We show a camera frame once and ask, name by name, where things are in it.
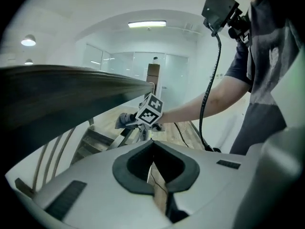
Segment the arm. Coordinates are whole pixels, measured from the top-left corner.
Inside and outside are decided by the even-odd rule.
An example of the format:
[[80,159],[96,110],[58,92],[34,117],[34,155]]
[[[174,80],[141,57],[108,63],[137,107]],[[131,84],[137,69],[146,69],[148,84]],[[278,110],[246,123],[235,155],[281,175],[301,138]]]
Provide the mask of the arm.
[[[249,84],[241,80],[231,76],[225,76],[223,80],[210,91],[203,116],[209,117],[227,109],[241,99],[250,87]],[[203,97],[204,93],[178,108],[164,112],[158,123],[163,124],[199,119]]]

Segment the dark fabric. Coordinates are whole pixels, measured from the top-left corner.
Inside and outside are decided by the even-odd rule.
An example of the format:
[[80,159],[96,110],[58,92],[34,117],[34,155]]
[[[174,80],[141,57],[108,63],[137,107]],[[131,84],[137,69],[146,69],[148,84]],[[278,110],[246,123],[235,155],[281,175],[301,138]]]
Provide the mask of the dark fabric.
[[[256,0],[251,4],[251,54],[239,46],[226,74],[252,86],[250,104],[232,154],[245,155],[251,145],[264,142],[286,127],[270,92],[285,75],[304,41],[301,20],[291,11],[301,7],[300,1]],[[247,73],[251,81],[245,79]]]
[[235,58],[225,75],[237,78],[252,86],[253,81],[247,77],[248,54],[248,48],[243,43],[238,43]]

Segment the black rubber pad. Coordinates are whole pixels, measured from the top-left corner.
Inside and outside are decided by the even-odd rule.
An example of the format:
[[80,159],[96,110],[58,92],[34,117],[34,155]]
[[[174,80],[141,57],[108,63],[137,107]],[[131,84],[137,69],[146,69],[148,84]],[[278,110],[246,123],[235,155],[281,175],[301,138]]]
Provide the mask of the black rubber pad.
[[45,211],[54,218],[62,220],[80,196],[86,185],[87,183],[81,181],[72,181],[45,209]]
[[234,162],[230,162],[230,161],[226,161],[226,160],[219,160],[217,162],[217,164],[222,165],[222,166],[226,166],[226,167],[230,167],[233,169],[238,169],[240,164],[239,163],[234,163]]

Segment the glass partition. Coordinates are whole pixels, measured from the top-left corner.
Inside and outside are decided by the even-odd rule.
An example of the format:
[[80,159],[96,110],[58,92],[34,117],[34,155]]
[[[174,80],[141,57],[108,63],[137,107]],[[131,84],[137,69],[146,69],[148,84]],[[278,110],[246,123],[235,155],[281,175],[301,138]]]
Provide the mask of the glass partition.
[[[156,52],[135,52],[133,57],[132,65],[132,78],[136,78],[142,81],[146,81],[148,64],[153,62],[153,58],[158,57],[157,63],[160,65],[160,69],[164,67],[164,53]],[[140,103],[144,100],[144,96],[135,98],[130,101],[132,107],[138,107]]]
[[180,106],[184,102],[188,83],[187,57],[166,55],[165,67],[162,70],[161,100],[164,110]]
[[109,72],[109,62],[111,60],[110,54],[106,51],[103,51],[102,63],[101,63],[101,71]]
[[113,53],[109,59],[109,73],[132,77],[133,52]]
[[100,70],[102,55],[102,50],[87,44],[81,66]]

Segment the ceiling light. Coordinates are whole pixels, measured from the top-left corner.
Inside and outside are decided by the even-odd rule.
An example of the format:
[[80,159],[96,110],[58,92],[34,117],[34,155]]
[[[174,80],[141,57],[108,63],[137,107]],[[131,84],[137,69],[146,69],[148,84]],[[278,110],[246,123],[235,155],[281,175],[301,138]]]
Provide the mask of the ceiling light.
[[24,63],[25,65],[32,65],[33,61],[32,59],[27,59],[26,62]]
[[95,63],[95,64],[100,64],[100,63],[97,63],[96,61],[90,61],[91,63]]
[[152,26],[166,26],[166,21],[138,21],[138,22],[129,22],[128,26],[130,28],[135,28],[135,27],[152,27]]
[[33,35],[27,35],[22,41],[21,44],[27,47],[35,46],[36,39]]

